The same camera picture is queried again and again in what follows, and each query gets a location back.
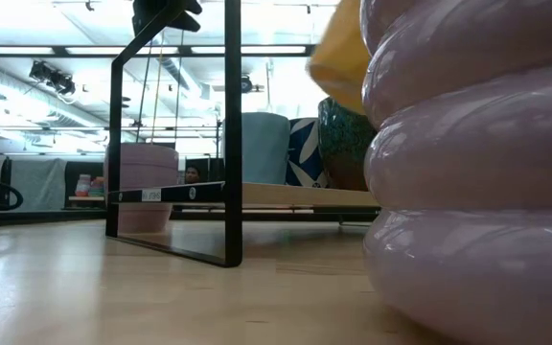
green glazed pot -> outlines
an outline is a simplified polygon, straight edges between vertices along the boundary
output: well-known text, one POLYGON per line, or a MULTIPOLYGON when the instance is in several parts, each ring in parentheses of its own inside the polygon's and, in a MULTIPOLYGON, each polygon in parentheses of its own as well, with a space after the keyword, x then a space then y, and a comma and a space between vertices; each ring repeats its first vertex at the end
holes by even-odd
POLYGON ((367 117, 344 108, 331 98, 321 101, 318 110, 318 147, 330 187, 367 191, 363 159, 377 132, 367 117))

wooden floor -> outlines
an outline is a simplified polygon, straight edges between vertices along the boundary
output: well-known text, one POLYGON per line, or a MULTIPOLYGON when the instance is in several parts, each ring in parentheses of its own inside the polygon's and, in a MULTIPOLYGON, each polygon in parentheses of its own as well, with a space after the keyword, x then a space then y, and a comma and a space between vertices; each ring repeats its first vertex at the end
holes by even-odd
MULTIPOLYGON (((214 225, 173 226, 201 245, 214 225)), ((222 269, 106 240, 101 221, 0 228, 0 344, 445 344, 380 303, 366 229, 343 230, 247 223, 244 263, 222 269)))

person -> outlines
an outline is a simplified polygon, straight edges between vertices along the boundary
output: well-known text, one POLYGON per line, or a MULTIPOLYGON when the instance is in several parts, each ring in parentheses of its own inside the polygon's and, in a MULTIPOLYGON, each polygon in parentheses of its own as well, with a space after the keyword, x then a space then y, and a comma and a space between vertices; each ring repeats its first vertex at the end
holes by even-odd
POLYGON ((195 184, 198 183, 201 178, 201 173, 199 168, 196 166, 188 166, 187 170, 184 172, 184 183, 185 184, 195 184))

price label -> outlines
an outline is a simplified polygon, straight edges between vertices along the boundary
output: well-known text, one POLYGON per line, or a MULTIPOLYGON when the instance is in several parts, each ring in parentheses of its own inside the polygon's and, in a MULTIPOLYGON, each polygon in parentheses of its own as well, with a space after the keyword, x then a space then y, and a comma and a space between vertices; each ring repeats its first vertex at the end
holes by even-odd
POLYGON ((161 189, 142 190, 142 202, 161 201, 161 189))

yellow object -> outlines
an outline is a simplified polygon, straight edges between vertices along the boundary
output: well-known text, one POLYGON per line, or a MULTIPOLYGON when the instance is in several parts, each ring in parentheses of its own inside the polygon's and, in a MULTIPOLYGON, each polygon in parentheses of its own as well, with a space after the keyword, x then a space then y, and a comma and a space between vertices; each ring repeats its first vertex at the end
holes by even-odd
POLYGON ((365 115, 361 86, 370 54, 361 39, 360 0, 342 0, 310 58, 310 76, 340 105, 365 115))

